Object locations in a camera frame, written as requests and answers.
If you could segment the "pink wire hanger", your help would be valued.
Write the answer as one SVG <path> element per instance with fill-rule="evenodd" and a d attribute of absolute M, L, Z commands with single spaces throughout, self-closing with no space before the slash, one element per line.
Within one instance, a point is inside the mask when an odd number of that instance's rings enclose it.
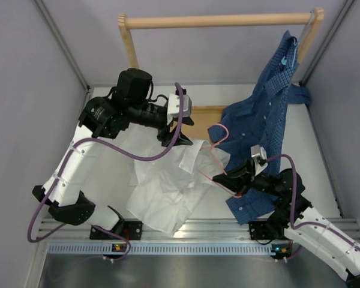
<path fill-rule="evenodd" d="M 212 124 L 210 126 L 213 127 L 213 126 L 219 126 L 221 127 L 225 132 L 226 132 L 226 135 L 220 139 L 219 141 L 215 142 L 214 144 L 211 144 L 209 146 L 202 146 L 202 149 L 206 149 L 210 156 L 214 159 L 214 161 L 216 162 L 216 164 L 219 166 L 219 168 L 221 169 L 221 171 L 223 172 L 223 175 L 224 176 L 227 176 L 227 172 L 225 171 L 225 168 L 223 166 L 223 164 L 219 161 L 219 159 L 217 158 L 217 156 L 213 153 L 213 149 L 218 146 L 219 144 L 221 144 L 222 142 L 224 142 L 226 139 L 228 139 L 229 137 L 229 130 L 227 129 L 227 127 L 223 124 L 220 124 L 220 123 L 215 123 L 215 124 Z M 227 192 L 230 196 L 232 196 L 233 198 L 236 198 L 236 199 L 239 199 L 242 197 L 242 192 L 238 192 L 238 193 L 234 193 L 232 191 L 230 191 L 228 188 L 224 187 L 223 185 L 219 184 L 218 182 L 214 181 L 211 177 L 209 177 L 207 174 L 205 174 L 203 171 L 201 171 L 200 169 L 198 170 L 198 172 L 203 175 L 205 178 L 207 178 L 208 180 L 210 180 L 211 182 L 213 182 L 216 186 L 220 187 L 221 189 L 223 189 L 225 192 Z"/>

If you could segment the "white shirt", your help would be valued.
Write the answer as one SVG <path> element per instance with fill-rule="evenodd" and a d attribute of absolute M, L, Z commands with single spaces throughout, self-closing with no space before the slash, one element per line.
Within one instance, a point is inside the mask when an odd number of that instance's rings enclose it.
<path fill-rule="evenodd" d="M 191 146 L 174 146 L 154 161 L 134 160 L 130 168 L 133 190 L 126 210 L 150 228 L 173 235 L 194 212 L 214 183 L 209 177 L 222 171 L 202 146 L 206 140 L 192 139 Z M 230 154 L 214 148 L 213 153 L 226 168 Z"/>

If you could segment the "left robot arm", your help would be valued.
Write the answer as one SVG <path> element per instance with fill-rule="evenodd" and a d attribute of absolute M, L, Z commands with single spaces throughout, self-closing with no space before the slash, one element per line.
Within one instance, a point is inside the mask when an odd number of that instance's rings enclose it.
<path fill-rule="evenodd" d="M 62 226 L 89 224 L 95 230 L 118 239 L 124 231 L 125 220 L 111 206 L 89 200 L 82 186 L 105 148 L 139 161 L 155 161 L 165 156 L 174 146 L 192 145 L 182 131 L 182 125 L 192 126 L 192 102 L 186 89 L 176 84 L 176 91 L 165 97 L 164 105 L 152 98 L 152 76 L 138 68 L 119 74 L 117 84 L 103 97 L 94 97 L 84 106 L 74 131 L 73 139 L 53 175 L 36 185 L 32 195 L 39 206 L 47 206 L 52 218 Z M 157 139 L 164 148 L 158 155 L 134 155 L 109 143 L 130 124 L 157 130 Z"/>

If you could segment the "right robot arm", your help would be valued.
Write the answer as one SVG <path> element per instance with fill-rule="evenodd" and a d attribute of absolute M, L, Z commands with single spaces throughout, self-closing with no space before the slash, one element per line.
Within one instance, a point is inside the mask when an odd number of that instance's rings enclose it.
<path fill-rule="evenodd" d="M 276 176 L 255 173 L 256 162 L 213 177 L 234 193 L 250 189 L 275 196 L 274 212 L 265 227 L 272 239 L 287 238 L 331 267 L 347 287 L 360 287 L 360 243 L 325 218 L 302 194 L 305 187 L 291 167 Z"/>

